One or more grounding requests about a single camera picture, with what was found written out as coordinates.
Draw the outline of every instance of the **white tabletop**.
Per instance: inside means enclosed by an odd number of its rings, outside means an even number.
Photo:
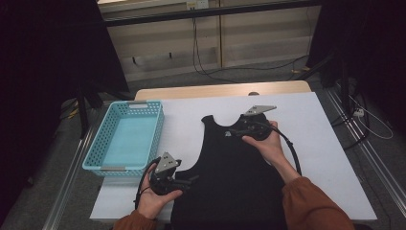
[[[158,154],[169,152],[181,159],[177,169],[189,169],[197,161],[203,143],[201,119],[214,115],[221,126],[232,125],[253,105],[276,105],[265,113],[278,121],[279,129],[294,144],[303,176],[318,185],[351,219],[376,219],[351,165],[315,93],[267,96],[162,100],[165,114]],[[288,160],[293,157],[282,141]],[[130,214],[137,192],[136,178],[105,178],[90,219],[111,222]],[[172,203],[158,219],[170,220]]]

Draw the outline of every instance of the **power cord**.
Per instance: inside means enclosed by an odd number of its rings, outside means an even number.
[[[364,95],[363,95],[362,93],[360,93],[360,95],[361,95],[361,98],[362,98],[362,100],[363,100],[364,106],[367,107],[367,103],[366,103],[366,100],[365,100]],[[337,127],[337,126],[340,126],[340,125],[342,125],[342,124],[344,124],[344,123],[347,123],[347,122],[349,122],[351,119],[353,119],[353,113],[354,113],[354,111],[355,111],[355,103],[352,105],[352,108],[353,108],[353,110],[352,110],[351,114],[349,114],[349,116],[347,116],[344,121],[342,121],[342,122],[340,122],[340,123],[338,123],[338,124],[331,124],[331,126],[332,126],[332,127]],[[343,150],[349,150],[349,149],[351,149],[351,148],[357,146],[359,143],[361,143],[362,141],[364,141],[364,140],[368,137],[368,135],[370,134],[370,131],[369,131],[369,128],[370,128],[370,118],[369,118],[368,114],[366,114],[366,115],[364,116],[364,119],[365,119],[366,129],[362,132],[361,137],[360,137],[358,140],[356,140],[354,143],[350,144],[349,146],[344,147]]]
[[[313,32],[312,32],[312,30],[311,30],[311,23],[310,23],[310,18],[308,18],[308,9],[309,9],[309,7],[307,7],[307,9],[305,10],[305,16],[306,16],[306,18],[307,18],[307,23],[308,23],[308,30],[309,30],[309,35],[308,35],[308,44],[307,44],[307,51],[306,51],[306,54],[307,55],[309,55],[309,52],[310,52],[310,44],[311,44],[311,36],[313,35]]]
[[[267,127],[273,131],[276,131],[278,134],[280,134],[280,136],[284,139],[284,141],[286,142],[287,146],[289,147],[289,149],[292,153],[293,160],[295,161],[296,171],[298,172],[299,175],[302,175],[301,164],[299,163],[298,154],[296,153],[295,148],[293,148],[293,143],[275,126],[260,123],[260,122],[252,122],[252,123],[257,124],[259,126]]]
[[[259,70],[259,71],[275,70],[275,69],[280,69],[280,68],[283,68],[283,67],[291,65],[291,64],[293,64],[293,69],[294,69],[294,63],[296,61],[298,61],[298,60],[300,60],[302,58],[307,58],[308,57],[308,55],[297,57],[294,60],[287,62],[286,64],[283,64],[283,65],[280,65],[280,66],[275,66],[275,67],[269,67],[269,68],[233,67],[233,68],[222,68],[222,69],[218,69],[218,70],[208,72],[208,71],[204,70],[204,68],[203,68],[203,66],[201,64],[201,60],[200,60],[199,46],[198,46],[198,41],[197,41],[197,23],[196,23],[195,18],[192,19],[192,23],[193,23],[193,59],[192,59],[192,61],[193,61],[194,70],[196,71],[196,73],[198,73],[200,75],[207,76],[207,77],[209,77],[210,79],[213,79],[213,80],[227,81],[227,82],[231,82],[231,83],[238,83],[237,81],[234,81],[234,80],[225,80],[225,79],[220,79],[220,78],[214,78],[212,76],[212,74],[222,72],[222,71],[228,71],[228,70]],[[201,71],[199,71],[197,69],[197,67],[196,67],[196,63],[195,63],[195,57],[196,56],[197,56],[198,64],[200,66]]]
[[[391,135],[390,135],[389,137],[385,137],[385,136],[378,135],[376,132],[374,132],[374,131],[372,131],[372,130],[370,129],[370,124],[369,124],[369,123],[368,123],[368,124],[364,124],[364,123],[361,121],[360,117],[358,116],[358,121],[359,121],[359,123],[360,123],[364,128],[366,128],[366,129],[368,130],[368,132],[372,133],[373,135],[375,135],[375,136],[377,136],[377,137],[379,137],[379,138],[381,138],[381,139],[385,139],[385,140],[389,140],[389,139],[391,139],[391,138],[394,137],[394,133],[392,132],[392,130],[391,130],[382,120],[380,120],[377,116],[373,115],[367,108],[361,106],[361,104],[359,104],[352,96],[350,96],[350,98],[358,105],[358,108],[361,108],[361,109],[363,109],[365,112],[367,112],[367,114],[366,114],[365,116],[368,117],[368,114],[371,115],[371,116],[373,116],[378,122],[380,122],[386,129],[388,129],[388,130],[391,132]]]
[[[139,185],[138,185],[137,194],[135,195],[135,200],[134,200],[135,209],[138,209],[138,205],[140,204],[141,194],[142,194],[146,189],[149,188],[149,187],[148,187],[148,188],[145,188],[145,189],[143,189],[143,190],[141,191],[141,187],[143,186],[143,183],[144,183],[144,178],[146,177],[149,168],[150,168],[154,163],[158,164],[160,160],[161,160],[161,157],[159,156],[159,157],[156,158],[155,160],[152,160],[151,162],[149,162],[149,164],[146,166],[146,169],[144,170],[143,175],[142,175],[142,177],[141,177],[141,179],[140,179],[140,183],[139,183]]]

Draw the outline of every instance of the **blue plastic basket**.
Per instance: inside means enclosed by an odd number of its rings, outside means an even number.
[[[156,156],[163,123],[160,101],[112,103],[83,168],[99,176],[141,176]]]

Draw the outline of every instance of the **hand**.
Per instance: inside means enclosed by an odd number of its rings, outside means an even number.
[[[156,164],[149,167],[146,177],[144,178],[141,190],[143,193],[140,197],[138,212],[148,219],[155,219],[164,206],[182,195],[182,191],[176,190],[167,195],[157,195],[149,188],[149,174],[156,168]]]
[[[269,121],[269,124],[273,127],[278,127],[277,122]],[[257,148],[263,158],[272,165],[285,159],[281,145],[281,137],[276,131],[272,131],[263,141],[257,141],[250,136],[243,136],[242,140]]]
[[[278,127],[277,122],[269,121],[269,124]],[[257,141],[250,136],[243,136],[242,140],[257,148],[265,160],[271,163],[281,175],[285,184],[300,177],[283,154],[281,137],[276,131],[272,131],[263,141]]]

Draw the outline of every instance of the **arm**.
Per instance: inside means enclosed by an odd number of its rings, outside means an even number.
[[[276,122],[271,126],[278,127]],[[283,209],[289,229],[353,229],[347,214],[309,179],[301,177],[283,154],[280,135],[272,131],[263,141],[242,137],[256,147],[281,175]]]
[[[156,167],[153,164],[146,174],[141,185],[141,198],[138,209],[131,215],[119,219],[114,224],[114,230],[152,230],[156,228],[156,217],[164,206],[170,201],[182,195],[182,191],[176,190],[167,195],[157,195],[149,188],[149,173]]]

